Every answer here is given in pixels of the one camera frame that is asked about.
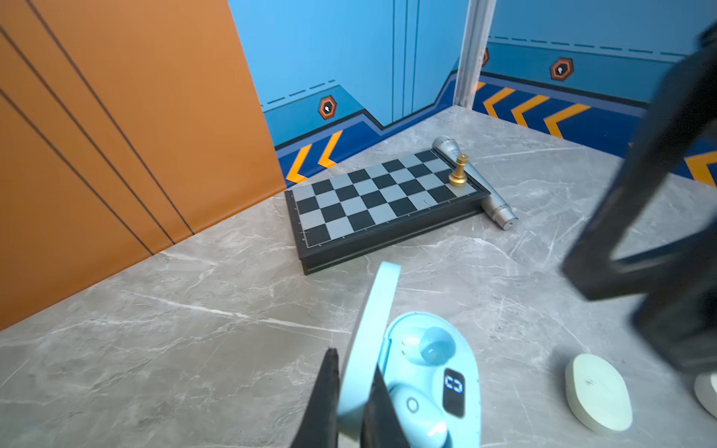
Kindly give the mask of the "light blue earbud case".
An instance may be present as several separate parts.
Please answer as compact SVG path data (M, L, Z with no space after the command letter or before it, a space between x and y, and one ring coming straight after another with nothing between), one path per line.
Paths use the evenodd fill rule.
M426 393L443 412L444 447L481 444L481 395L477 362L462 334L438 315L410 312L390 319L400 265L383 262L353 329L338 401L338 427L354 440L369 399L375 369L388 393L406 384Z

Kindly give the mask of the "white earbud case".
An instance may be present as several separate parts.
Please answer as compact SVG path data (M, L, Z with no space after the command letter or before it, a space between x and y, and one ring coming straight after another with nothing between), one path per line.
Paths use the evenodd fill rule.
M700 405L717 418L717 373L700 373L694 382L694 392Z
M573 415L598 433L618 433L633 423L633 410L623 376L612 364L580 354L565 369L566 398Z

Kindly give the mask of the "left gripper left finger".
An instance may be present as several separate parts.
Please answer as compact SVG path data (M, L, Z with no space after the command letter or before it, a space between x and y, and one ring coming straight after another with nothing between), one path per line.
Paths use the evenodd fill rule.
M336 448L337 406L340 392L338 351L329 348L323 358L302 423L291 448Z

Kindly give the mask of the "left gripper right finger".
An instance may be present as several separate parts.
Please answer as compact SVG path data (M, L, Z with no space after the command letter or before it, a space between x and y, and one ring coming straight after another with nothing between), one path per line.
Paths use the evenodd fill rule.
M364 406L360 446L366 448L409 448L387 386L379 368L375 369L369 399Z

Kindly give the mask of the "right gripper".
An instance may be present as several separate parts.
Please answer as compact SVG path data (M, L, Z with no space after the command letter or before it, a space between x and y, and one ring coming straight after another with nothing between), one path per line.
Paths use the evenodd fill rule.
M637 332L682 373L716 370L716 226L625 259L612 254L683 155L716 119L716 44L674 65L655 91L633 147L562 265L584 298L649 292Z

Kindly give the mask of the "white earbud case front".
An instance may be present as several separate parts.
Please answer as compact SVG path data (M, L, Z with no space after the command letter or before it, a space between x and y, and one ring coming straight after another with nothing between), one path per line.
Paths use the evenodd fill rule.
M717 418L717 373L700 373L694 382L694 392L700 405Z

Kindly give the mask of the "blue earbud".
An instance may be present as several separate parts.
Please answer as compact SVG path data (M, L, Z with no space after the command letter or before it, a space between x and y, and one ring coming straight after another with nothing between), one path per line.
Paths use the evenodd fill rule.
M448 435L446 419L426 393L413 386L397 384L389 394L410 446L444 447Z

